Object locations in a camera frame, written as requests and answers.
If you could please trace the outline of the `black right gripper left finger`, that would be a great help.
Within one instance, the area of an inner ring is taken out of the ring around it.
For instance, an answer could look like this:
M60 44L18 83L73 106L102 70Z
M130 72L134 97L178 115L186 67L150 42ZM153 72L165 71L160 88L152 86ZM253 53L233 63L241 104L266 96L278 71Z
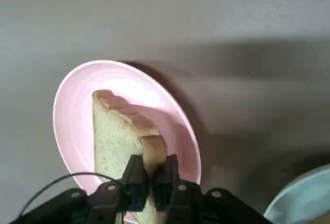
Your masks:
M94 175L107 181L92 194L70 188L35 209L26 209L54 184L74 176ZM13 223L124 223L127 212L141 212L149 193L147 173L141 155L132 155L119 180L92 172L64 175L35 193Z

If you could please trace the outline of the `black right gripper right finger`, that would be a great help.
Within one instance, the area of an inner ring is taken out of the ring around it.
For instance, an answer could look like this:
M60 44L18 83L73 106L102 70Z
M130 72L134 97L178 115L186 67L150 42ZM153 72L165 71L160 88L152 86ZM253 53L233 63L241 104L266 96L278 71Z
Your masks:
M265 218L223 188L202 193L198 184L182 180L176 155L153 176L152 192L157 211L165 212L164 223L264 223Z

